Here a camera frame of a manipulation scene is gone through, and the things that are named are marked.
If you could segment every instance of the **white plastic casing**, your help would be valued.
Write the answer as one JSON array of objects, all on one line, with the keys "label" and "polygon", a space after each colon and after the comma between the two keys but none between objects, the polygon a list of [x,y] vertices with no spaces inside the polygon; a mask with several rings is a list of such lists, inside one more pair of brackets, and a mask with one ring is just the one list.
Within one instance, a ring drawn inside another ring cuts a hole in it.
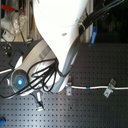
[{"label": "white plastic casing", "polygon": [[68,51],[78,37],[78,22],[88,0],[33,0],[37,28],[63,70]]},{"label": "white plastic casing", "polygon": [[[30,52],[29,54],[26,56],[26,58],[24,59],[23,63],[21,64],[20,61],[22,61],[22,59],[17,62],[16,64],[16,67],[15,67],[15,70],[14,72],[12,73],[11,75],[11,81],[12,81],[12,78],[13,78],[13,74],[17,71],[17,70],[24,70],[25,72],[28,72],[29,68],[42,60],[42,58],[40,57],[40,54],[41,52],[47,47],[47,44],[45,43],[45,41],[40,41],[36,47],[34,47]],[[30,82],[33,80],[33,78],[31,77],[31,74],[33,74],[35,71],[36,71],[36,67],[33,67],[32,70],[30,70],[30,73],[29,73],[29,78],[30,78]],[[30,91],[26,92],[26,93],[23,93],[21,96],[26,96],[30,93],[33,92],[33,89],[31,89]]]}]

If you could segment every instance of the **pegboard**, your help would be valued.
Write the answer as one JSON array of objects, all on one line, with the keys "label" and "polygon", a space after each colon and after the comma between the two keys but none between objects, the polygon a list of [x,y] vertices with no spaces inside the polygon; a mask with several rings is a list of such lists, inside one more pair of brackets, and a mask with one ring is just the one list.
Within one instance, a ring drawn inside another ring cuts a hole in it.
[{"label": "pegboard", "polygon": [[[25,44],[13,46],[26,49]],[[111,78],[116,86],[128,86],[128,45],[127,44],[81,44],[70,75],[73,85],[108,85]],[[0,69],[6,68],[8,57],[0,51]],[[6,118],[3,128],[127,128],[128,127],[128,90],[114,91],[107,99],[104,89],[66,90],[57,94],[44,94],[42,99],[45,110],[36,111],[31,96],[0,99],[0,117]],[[0,86],[0,93],[9,95],[11,87],[6,81]]]}]

